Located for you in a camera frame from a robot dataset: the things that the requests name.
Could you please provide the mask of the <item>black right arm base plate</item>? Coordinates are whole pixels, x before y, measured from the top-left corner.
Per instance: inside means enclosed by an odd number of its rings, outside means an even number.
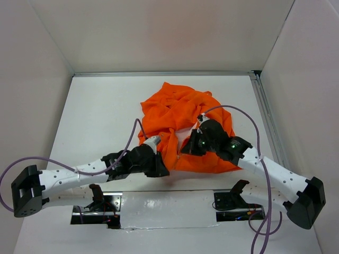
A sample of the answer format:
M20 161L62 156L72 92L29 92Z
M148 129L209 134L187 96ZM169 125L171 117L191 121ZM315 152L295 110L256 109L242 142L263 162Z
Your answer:
M217 222L262 220L265 217L263 207L246 203L239 195L232 192L214 192L212 207L216 210Z

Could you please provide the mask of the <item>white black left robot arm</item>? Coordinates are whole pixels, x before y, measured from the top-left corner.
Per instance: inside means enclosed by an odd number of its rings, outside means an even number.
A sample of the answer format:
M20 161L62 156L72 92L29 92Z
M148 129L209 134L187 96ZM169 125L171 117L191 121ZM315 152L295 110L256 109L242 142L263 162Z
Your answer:
M55 170L25 167L11 183L13 214L27 217L51 206L77 205L99 211L104 206L101 183L143 173L158 178L170 174L154 144L110 153L94 162Z

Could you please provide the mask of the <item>orange jacket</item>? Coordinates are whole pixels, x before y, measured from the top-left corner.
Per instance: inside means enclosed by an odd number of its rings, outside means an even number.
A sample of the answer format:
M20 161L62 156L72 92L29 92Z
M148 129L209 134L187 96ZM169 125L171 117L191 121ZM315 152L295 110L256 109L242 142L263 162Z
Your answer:
M168 170L194 173L221 174L239 170L239 167L223 161L215 153L192 156L180 149L187 143L190 133L199 124L197 117L203 112L221 123L229 136L234 136L231 114L220 108L220 103L210 91L200 92L188 86L164 83L162 88L141 103L143 130L138 133L139 142L158 135L161 143L158 151Z

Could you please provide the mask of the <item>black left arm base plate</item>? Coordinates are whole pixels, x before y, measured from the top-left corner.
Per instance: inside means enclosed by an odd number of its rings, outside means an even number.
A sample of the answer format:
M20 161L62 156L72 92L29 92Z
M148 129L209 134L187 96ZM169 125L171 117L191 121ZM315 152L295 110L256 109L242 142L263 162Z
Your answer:
M119 229L122 193L104 192L104 203L95 208L74 206L71 225L105 224L109 229Z

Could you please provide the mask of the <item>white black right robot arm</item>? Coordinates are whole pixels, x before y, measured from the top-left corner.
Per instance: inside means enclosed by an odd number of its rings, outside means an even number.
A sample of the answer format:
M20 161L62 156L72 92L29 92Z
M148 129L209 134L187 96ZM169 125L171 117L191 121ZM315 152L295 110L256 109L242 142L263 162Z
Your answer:
M216 120L198 116L199 127L192 130L182 153L204 156L213 152L223 161L241 169L270 179L277 190L272 204L286 211L287 217L297 226L310 229L326 204L323 182L317 177L308 179L297 175L265 156L240 137L230 137Z

